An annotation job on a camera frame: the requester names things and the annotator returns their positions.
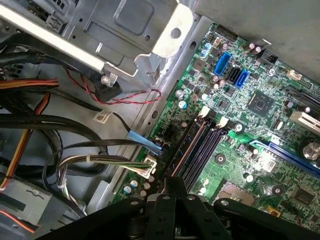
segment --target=cable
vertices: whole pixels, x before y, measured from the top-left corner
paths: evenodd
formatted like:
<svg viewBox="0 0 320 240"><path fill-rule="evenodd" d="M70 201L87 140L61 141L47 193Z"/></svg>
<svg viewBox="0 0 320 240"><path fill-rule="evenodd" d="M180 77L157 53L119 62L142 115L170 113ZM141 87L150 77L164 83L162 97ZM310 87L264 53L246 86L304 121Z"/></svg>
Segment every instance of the cable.
<svg viewBox="0 0 320 240"><path fill-rule="evenodd" d="M12 221L14 221L16 224L18 224L20 227L24 228L25 230L29 231L30 233L34 234L35 230L31 229L29 226L27 226L25 223L21 222L19 219L17 219L16 217L12 216L11 214L0 210L0 214L10 218Z"/></svg>

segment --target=black expansion slot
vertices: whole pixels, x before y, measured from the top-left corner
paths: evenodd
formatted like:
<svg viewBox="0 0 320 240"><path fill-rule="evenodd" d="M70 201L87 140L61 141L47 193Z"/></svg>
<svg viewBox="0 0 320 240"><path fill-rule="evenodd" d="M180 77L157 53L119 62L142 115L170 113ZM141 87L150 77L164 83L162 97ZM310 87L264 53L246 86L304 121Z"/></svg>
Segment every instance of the black expansion slot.
<svg viewBox="0 0 320 240"><path fill-rule="evenodd" d="M188 192L190 192L195 185L207 162L211 159L221 138L226 134L228 134L227 129L215 128L215 124L212 123L205 139L194 148L194 153L189 157L190 163L182 176Z"/></svg>
<svg viewBox="0 0 320 240"><path fill-rule="evenodd" d="M320 100L309 93L303 91L303 90L298 90L292 86L287 86L282 89L283 91L290 93L294 98L297 100L304 102L306 104L312 104L315 106L318 110L320 110Z"/></svg>

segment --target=blue sata port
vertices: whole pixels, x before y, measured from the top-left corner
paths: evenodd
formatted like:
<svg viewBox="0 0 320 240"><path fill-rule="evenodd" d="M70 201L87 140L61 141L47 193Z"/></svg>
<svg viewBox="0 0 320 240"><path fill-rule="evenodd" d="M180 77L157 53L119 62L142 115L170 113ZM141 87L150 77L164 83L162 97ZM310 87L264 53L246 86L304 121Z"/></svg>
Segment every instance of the blue sata port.
<svg viewBox="0 0 320 240"><path fill-rule="evenodd" d="M231 59L231 57L232 56L230 53L224 52L220 57L220 59L218 60L217 64L215 65L213 73L220 77L226 70L227 64Z"/></svg>
<svg viewBox="0 0 320 240"><path fill-rule="evenodd" d="M246 70L242 69L241 72L238 74L238 76L236 77L236 79L234 81L234 86L237 89L241 89L243 87L243 85L245 84L245 81L246 81L248 76L249 76L249 72L247 72Z"/></svg>

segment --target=capacitor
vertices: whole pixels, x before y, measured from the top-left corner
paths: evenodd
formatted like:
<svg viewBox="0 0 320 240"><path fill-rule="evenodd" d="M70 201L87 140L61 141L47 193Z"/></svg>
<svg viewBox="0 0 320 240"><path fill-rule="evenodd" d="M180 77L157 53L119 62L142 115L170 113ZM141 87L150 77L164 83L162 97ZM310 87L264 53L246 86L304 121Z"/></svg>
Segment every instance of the capacitor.
<svg viewBox="0 0 320 240"><path fill-rule="evenodd" d="M211 84L210 89L211 90L218 90L219 89L219 84L218 83Z"/></svg>
<svg viewBox="0 0 320 240"><path fill-rule="evenodd" d="M199 57L201 59L205 59L207 56L209 55L209 51L208 50L202 50L199 54Z"/></svg>
<svg viewBox="0 0 320 240"><path fill-rule="evenodd" d="M203 94L201 95L201 99L202 99L203 101L207 100L208 98L209 98L208 94L203 93Z"/></svg>
<svg viewBox="0 0 320 240"><path fill-rule="evenodd" d="M299 111L299 112L304 112L306 114L310 113L311 112L311 108L309 106L297 106L296 109Z"/></svg>
<svg viewBox="0 0 320 240"><path fill-rule="evenodd" d="M254 176L252 176L248 172L245 172L243 174L243 178L246 180L247 183L252 183L254 181Z"/></svg>
<svg viewBox="0 0 320 240"><path fill-rule="evenodd" d="M155 181L155 177L154 177L154 176L150 176L149 179L148 179L148 181L149 181L150 183L153 183L153 182Z"/></svg>
<svg viewBox="0 0 320 240"><path fill-rule="evenodd" d="M140 191L140 196L141 196L141 197L147 196L147 192L146 192L145 190L141 190L141 191Z"/></svg>
<svg viewBox="0 0 320 240"><path fill-rule="evenodd" d="M218 82L219 81L219 77L218 76L216 76L216 75L214 75L212 78L211 78L211 83L216 83L216 82Z"/></svg>
<svg viewBox="0 0 320 240"><path fill-rule="evenodd" d="M186 121L181 121L181 122L180 122L180 126L181 126L182 128L186 128L186 127L188 127L188 123L187 123Z"/></svg>
<svg viewBox="0 0 320 240"><path fill-rule="evenodd" d="M205 186L202 186L200 188L200 193L205 194L207 192L207 188Z"/></svg>
<svg viewBox="0 0 320 240"><path fill-rule="evenodd" d="M248 150L254 155L257 155L259 153L259 150L251 145L248 147Z"/></svg>
<svg viewBox="0 0 320 240"><path fill-rule="evenodd" d="M288 101L285 106L288 108L288 109L292 109L292 107L294 106L294 103L292 101Z"/></svg>
<svg viewBox="0 0 320 240"><path fill-rule="evenodd" d="M143 188L146 190L150 189L150 187L151 187L150 183L148 183L148 182L144 182L142 185L143 185Z"/></svg>
<svg viewBox="0 0 320 240"><path fill-rule="evenodd" d="M252 49L254 49L255 47L256 47L256 45L254 43L249 43L248 45L244 46L243 50L244 50L244 52L248 53Z"/></svg>
<svg viewBox="0 0 320 240"><path fill-rule="evenodd" d="M125 186L125 187L123 188L123 191L124 191L124 194L130 194L130 193L131 193L131 187Z"/></svg>
<svg viewBox="0 0 320 240"><path fill-rule="evenodd" d="M184 91L182 91L181 89L178 89L177 91L175 91L175 96L179 99L182 98L184 95L185 95Z"/></svg>
<svg viewBox="0 0 320 240"><path fill-rule="evenodd" d="M211 45L211 43L209 43L209 42L207 42L207 43L204 45L204 47L203 47L203 49L204 49L204 50L207 50L207 51L210 51L211 48L212 48L212 45Z"/></svg>
<svg viewBox="0 0 320 240"><path fill-rule="evenodd" d="M224 52L225 50L227 50L228 49L228 47L229 47L229 45L225 42L225 43L221 43L220 45L219 45L219 51L220 52Z"/></svg>
<svg viewBox="0 0 320 240"><path fill-rule="evenodd" d="M187 107L187 103L185 101L180 101L178 106L180 109L185 109Z"/></svg>
<svg viewBox="0 0 320 240"><path fill-rule="evenodd" d="M208 185L209 184L209 179L208 178L202 179L202 184L203 184L203 186Z"/></svg>
<svg viewBox="0 0 320 240"><path fill-rule="evenodd" d="M303 156L311 161L315 161L320 157L320 144L313 141L308 143L302 150Z"/></svg>
<svg viewBox="0 0 320 240"><path fill-rule="evenodd" d="M223 80L223 79L221 79L221 80L219 81L219 86L220 86L220 87L223 87L224 85L226 85L226 81Z"/></svg>
<svg viewBox="0 0 320 240"><path fill-rule="evenodd" d="M136 188L136 187L138 187L138 182L137 182L136 180L132 180L132 181L130 182L130 186L131 186L132 188Z"/></svg>
<svg viewBox="0 0 320 240"><path fill-rule="evenodd" d="M260 46L256 46L254 49L252 49L250 51L250 55L251 56L255 56L257 55L258 53L260 53L262 51L262 48Z"/></svg>

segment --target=integrated circuit chip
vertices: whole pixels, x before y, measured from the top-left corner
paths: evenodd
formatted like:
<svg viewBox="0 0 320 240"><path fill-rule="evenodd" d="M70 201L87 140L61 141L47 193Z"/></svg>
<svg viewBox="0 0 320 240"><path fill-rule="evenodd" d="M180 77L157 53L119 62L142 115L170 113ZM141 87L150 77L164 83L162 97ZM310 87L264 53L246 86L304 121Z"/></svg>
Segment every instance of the integrated circuit chip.
<svg viewBox="0 0 320 240"><path fill-rule="evenodd" d="M237 187L226 180L224 180L224 183L213 202L223 198L232 199L248 206L253 206L257 200L257 197L252 195L250 192Z"/></svg>
<svg viewBox="0 0 320 240"><path fill-rule="evenodd" d="M206 65L205 61L203 61L200 58L197 58L194 61L194 64L192 65L192 67L193 67L194 70L201 72L205 68L205 65Z"/></svg>
<svg viewBox="0 0 320 240"><path fill-rule="evenodd" d="M189 74L190 74L191 76L194 76L194 75L196 74L196 72L195 72L194 70L190 70L190 71L189 71Z"/></svg>
<svg viewBox="0 0 320 240"><path fill-rule="evenodd" d="M315 198L315 195L301 187L297 187L293 191L291 197L300 204L303 204L304 206L309 206Z"/></svg>
<svg viewBox="0 0 320 240"><path fill-rule="evenodd" d="M255 91L251 97L247 108L261 117L267 116L274 100L260 91Z"/></svg>

